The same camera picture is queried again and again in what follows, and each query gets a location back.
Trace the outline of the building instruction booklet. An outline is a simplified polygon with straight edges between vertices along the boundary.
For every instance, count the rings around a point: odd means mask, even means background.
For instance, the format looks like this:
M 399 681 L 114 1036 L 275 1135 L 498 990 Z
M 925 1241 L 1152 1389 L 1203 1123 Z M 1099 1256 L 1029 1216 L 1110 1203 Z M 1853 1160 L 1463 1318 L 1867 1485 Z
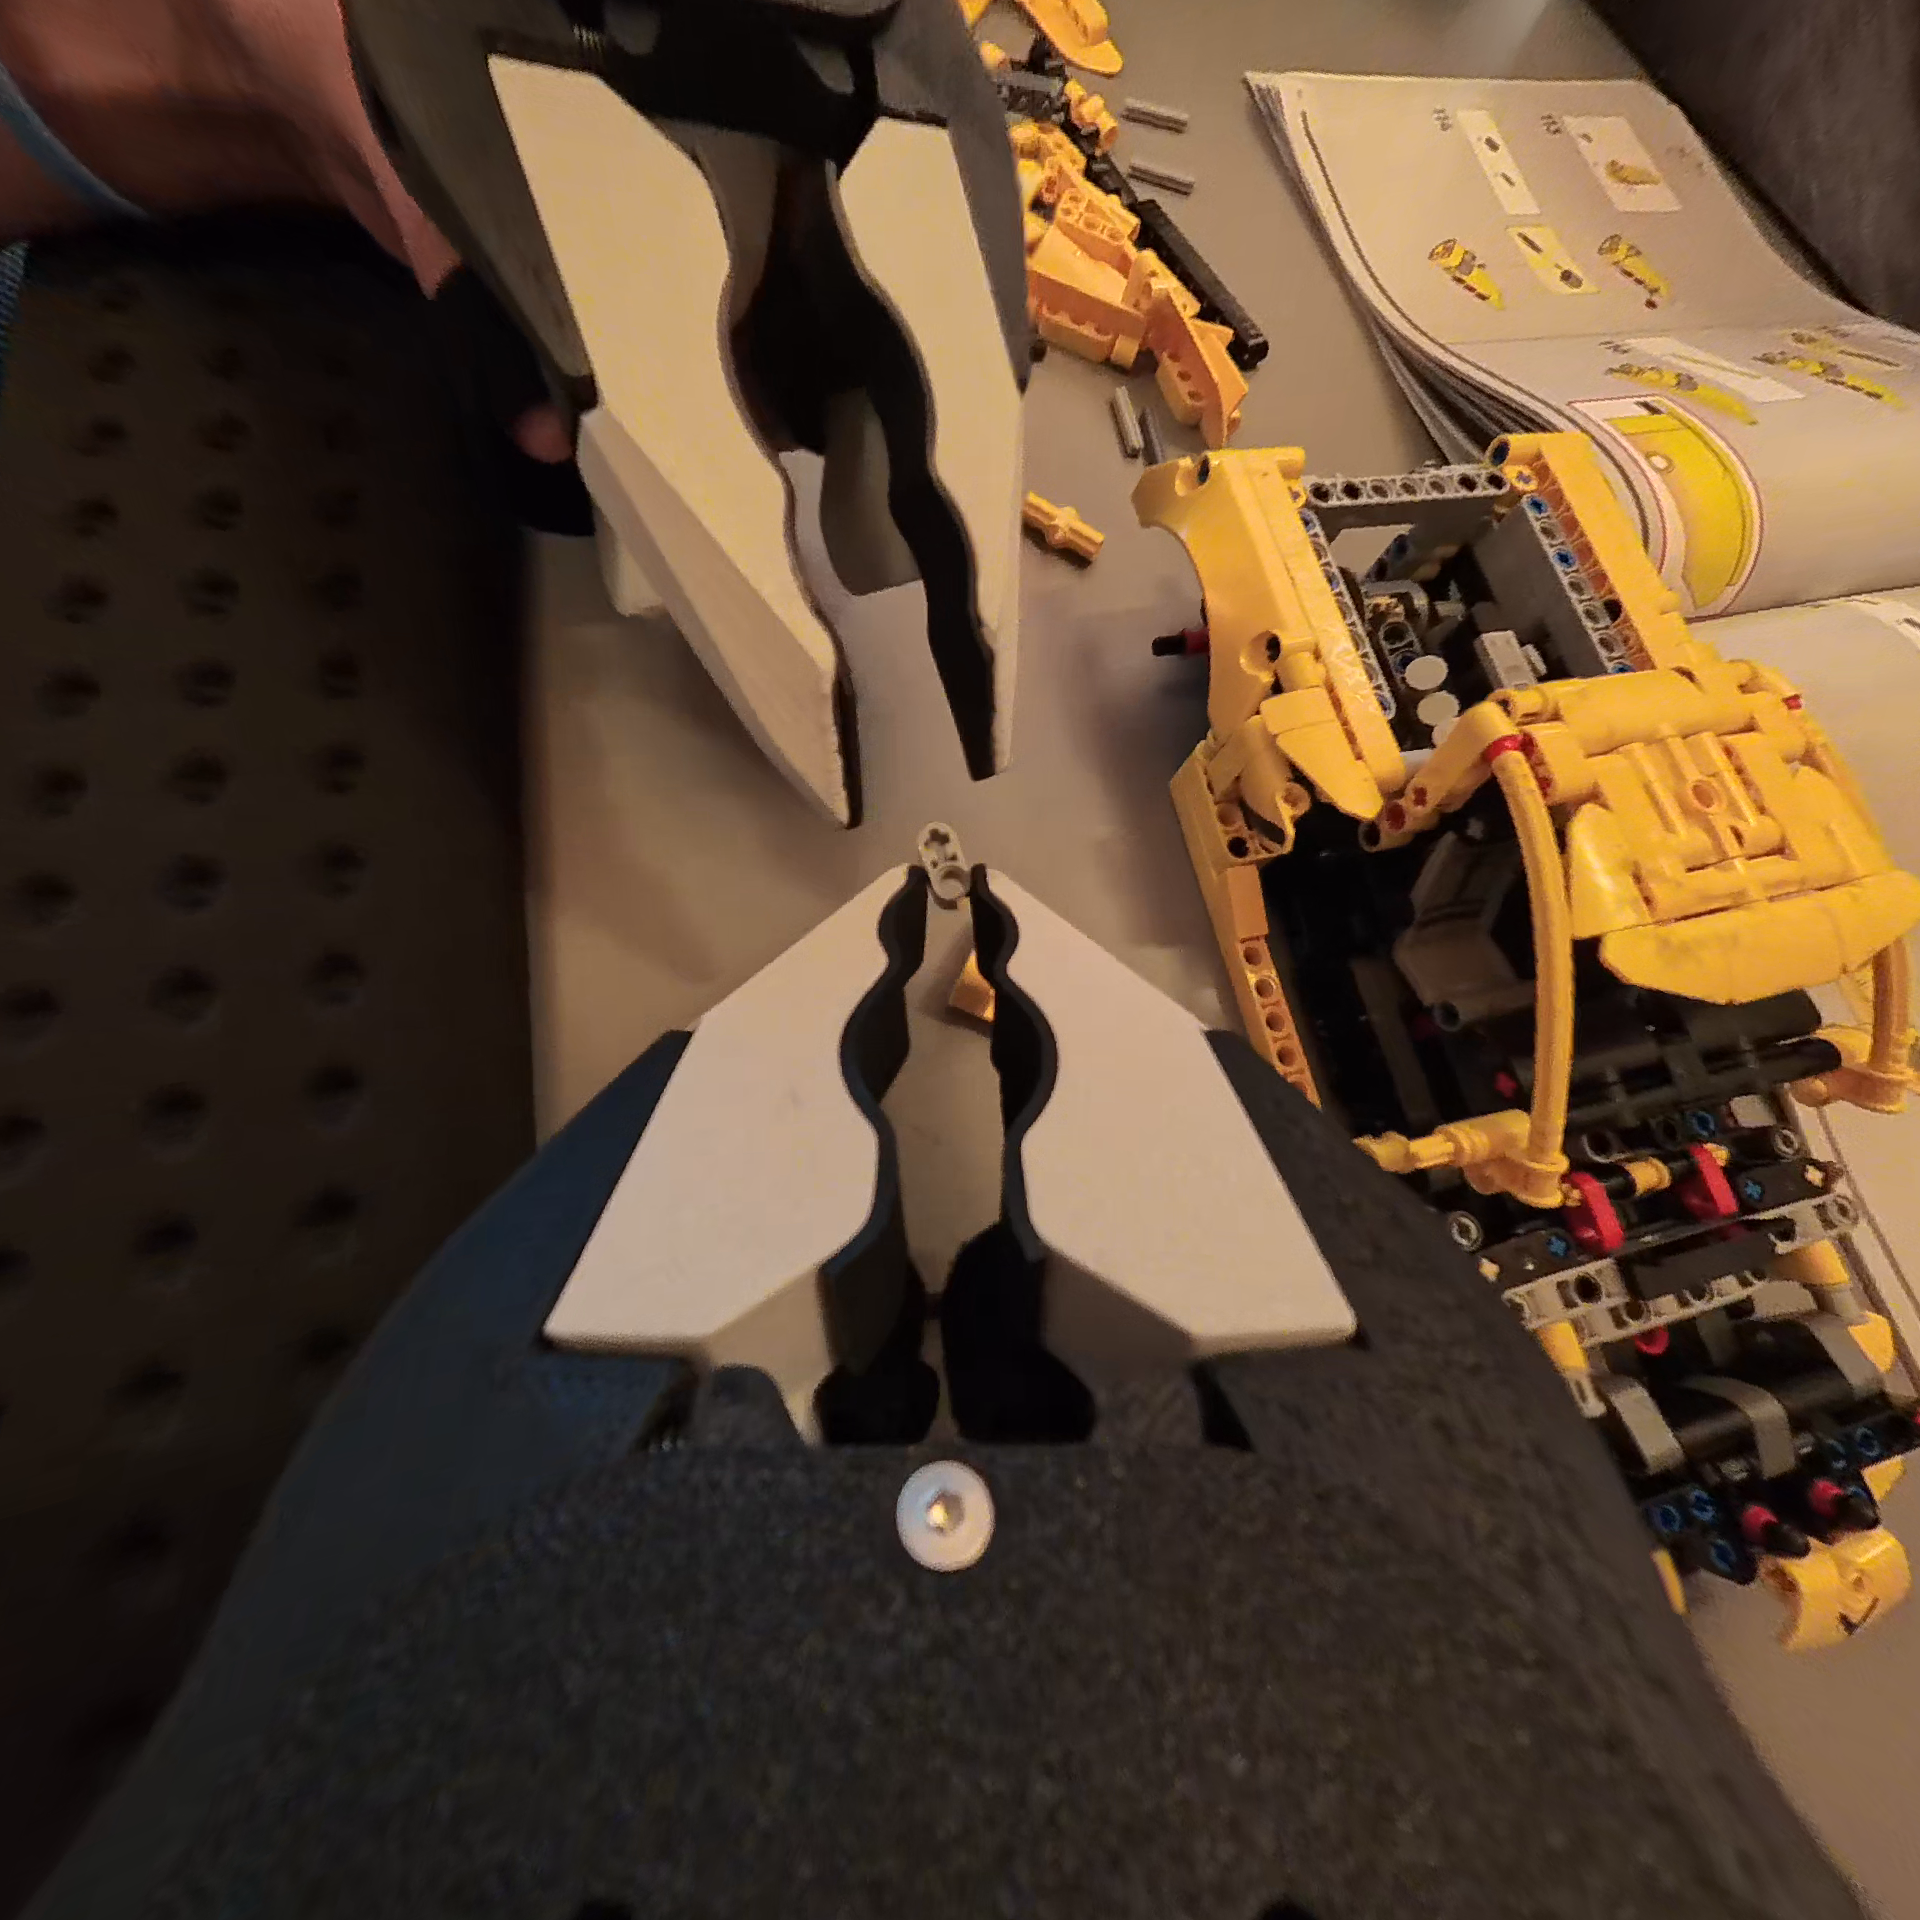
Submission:
M 1445 449 L 1587 438 L 1690 625 L 1802 688 L 1915 877 L 1915 331 L 1791 268 L 1646 85 L 1248 89 Z M 1802 1126 L 1915 1351 L 1915 1093 Z

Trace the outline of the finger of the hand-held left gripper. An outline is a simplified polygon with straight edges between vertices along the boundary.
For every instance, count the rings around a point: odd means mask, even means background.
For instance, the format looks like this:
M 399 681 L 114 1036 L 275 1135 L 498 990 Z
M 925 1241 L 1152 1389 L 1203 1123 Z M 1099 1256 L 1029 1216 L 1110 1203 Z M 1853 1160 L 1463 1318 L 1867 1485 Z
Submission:
M 590 360 L 579 465 L 609 592 L 625 613 L 661 607 L 762 755 L 854 828 L 847 660 L 734 364 L 774 241 L 779 145 L 647 116 L 586 70 L 494 54 L 493 81 Z
M 826 553 L 854 595 L 921 583 L 968 771 L 992 780 L 1014 751 L 1024 395 L 951 133 L 881 116 L 830 205 L 865 390 L 827 409 Z

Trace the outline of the black perforated mat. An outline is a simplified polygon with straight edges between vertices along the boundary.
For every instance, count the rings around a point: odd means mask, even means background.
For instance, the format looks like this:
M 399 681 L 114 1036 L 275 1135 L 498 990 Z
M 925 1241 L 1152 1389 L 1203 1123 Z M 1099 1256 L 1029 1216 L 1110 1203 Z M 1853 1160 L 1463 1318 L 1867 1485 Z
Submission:
M 533 1143 L 521 537 L 346 223 L 40 246 L 6 366 L 6 1907 Z

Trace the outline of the person's left forearm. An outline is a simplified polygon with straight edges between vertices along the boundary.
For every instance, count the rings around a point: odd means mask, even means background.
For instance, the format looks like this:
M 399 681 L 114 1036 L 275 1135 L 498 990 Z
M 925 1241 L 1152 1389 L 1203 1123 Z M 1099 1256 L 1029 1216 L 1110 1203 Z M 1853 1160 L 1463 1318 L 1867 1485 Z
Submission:
M 51 184 L 2 127 L 2 241 L 106 221 Z

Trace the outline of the person's left hand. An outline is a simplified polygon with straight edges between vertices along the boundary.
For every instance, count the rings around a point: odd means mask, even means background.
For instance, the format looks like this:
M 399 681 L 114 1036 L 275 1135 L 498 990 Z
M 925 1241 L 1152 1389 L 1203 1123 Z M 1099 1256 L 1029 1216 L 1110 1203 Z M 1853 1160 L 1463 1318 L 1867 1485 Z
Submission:
M 333 1 L 6 1 L 2 60 L 71 152 L 151 216 L 350 213 L 432 294 L 457 253 L 394 171 Z

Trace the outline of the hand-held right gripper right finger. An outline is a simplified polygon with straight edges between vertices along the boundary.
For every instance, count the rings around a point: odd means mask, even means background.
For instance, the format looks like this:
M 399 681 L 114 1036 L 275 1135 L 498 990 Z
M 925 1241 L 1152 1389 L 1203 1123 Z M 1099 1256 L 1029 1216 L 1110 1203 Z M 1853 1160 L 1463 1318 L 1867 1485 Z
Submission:
M 1288 1184 L 1286 1093 L 1024 887 L 970 877 L 999 1216 L 944 1285 L 951 1423 L 992 1446 L 1247 1444 L 1209 1368 L 1359 1328 Z

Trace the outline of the pile of yellow bricks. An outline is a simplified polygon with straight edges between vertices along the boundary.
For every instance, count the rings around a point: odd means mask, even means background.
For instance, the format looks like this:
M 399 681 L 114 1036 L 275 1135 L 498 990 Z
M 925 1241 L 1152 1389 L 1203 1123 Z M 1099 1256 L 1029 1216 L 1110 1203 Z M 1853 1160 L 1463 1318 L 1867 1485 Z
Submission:
M 1184 129 L 1186 115 L 1097 92 L 1122 69 L 1102 5 L 1015 1 L 1032 29 L 1021 54 L 983 32 L 992 5 L 960 12 L 1007 116 L 1039 336 L 1119 373 L 1149 368 L 1176 422 L 1226 447 L 1270 341 L 1165 200 L 1193 181 L 1120 152 L 1122 126 Z

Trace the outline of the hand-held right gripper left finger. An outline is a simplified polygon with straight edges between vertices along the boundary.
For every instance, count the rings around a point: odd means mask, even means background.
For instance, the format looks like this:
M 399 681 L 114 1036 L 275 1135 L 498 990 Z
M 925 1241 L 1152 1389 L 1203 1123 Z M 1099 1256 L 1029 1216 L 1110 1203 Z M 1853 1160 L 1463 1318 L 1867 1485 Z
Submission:
M 915 1295 L 882 1099 L 927 919 L 927 873 L 886 871 L 682 1036 L 550 1343 L 757 1368 L 821 1438 L 824 1382 L 874 1368 Z

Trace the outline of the yellow brick toy car model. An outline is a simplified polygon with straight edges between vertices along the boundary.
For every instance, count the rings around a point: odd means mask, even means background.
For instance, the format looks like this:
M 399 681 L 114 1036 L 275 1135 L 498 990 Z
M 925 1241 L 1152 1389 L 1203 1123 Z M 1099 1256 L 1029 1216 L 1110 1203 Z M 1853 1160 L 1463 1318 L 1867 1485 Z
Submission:
M 1802 688 L 1690 625 L 1579 435 L 1200 449 L 1134 507 L 1203 599 L 1169 790 L 1256 1053 L 1521 1318 L 1678 1612 L 1881 1622 L 1915 1351 L 1802 1117 L 1915 1093 L 1915 877 Z

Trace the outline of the grey desk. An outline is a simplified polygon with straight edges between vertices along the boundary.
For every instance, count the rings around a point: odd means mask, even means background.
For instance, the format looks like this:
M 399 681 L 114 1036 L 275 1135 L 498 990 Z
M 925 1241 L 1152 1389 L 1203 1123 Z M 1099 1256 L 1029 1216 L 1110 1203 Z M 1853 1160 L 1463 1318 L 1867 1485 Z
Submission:
M 1110 5 L 1119 95 L 1186 108 L 1142 145 L 1199 175 L 1183 221 L 1273 341 L 1240 445 L 1301 443 L 1312 465 L 1379 472 L 1432 454 L 1317 228 L 1299 208 L 1242 72 L 1334 69 L 1440 78 L 1630 78 L 1632 54 L 1587 5 Z M 1093 567 L 1023 544 L 1015 756 L 968 780 L 921 655 L 911 589 L 845 596 L 813 533 L 810 575 L 861 688 L 866 820 L 827 824 L 776 774 L 658 619 L 615 617 L 584 544 L 537 542 L 528 720 L 528 904 L 535 1103 L 574 1115 L 658 1031 L 683 1027 L 824 920 L 927 822 L 1193 1015 L 1238 1027 L 1169 780 L 1199 733 L 1199 662 L 1151 641 L 1197 619 L 1193 574 L 1139 525 L 1114 374 L 1049 355 L 1024 398 L 1024 481 L 1107 537 Z

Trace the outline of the pale blue wristband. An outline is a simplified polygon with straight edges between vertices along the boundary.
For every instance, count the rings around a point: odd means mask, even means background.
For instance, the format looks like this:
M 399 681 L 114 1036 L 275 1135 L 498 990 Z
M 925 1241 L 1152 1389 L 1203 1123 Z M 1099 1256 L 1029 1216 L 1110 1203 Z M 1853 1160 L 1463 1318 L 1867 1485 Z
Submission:
M 96 175 L 81 156 L 45 120 L 17 78 L 2 65 L 2 126 L 41 179 L 86 205 L 88 213 L 113 221 L 149 221 L 149 209 L 119 195 Z

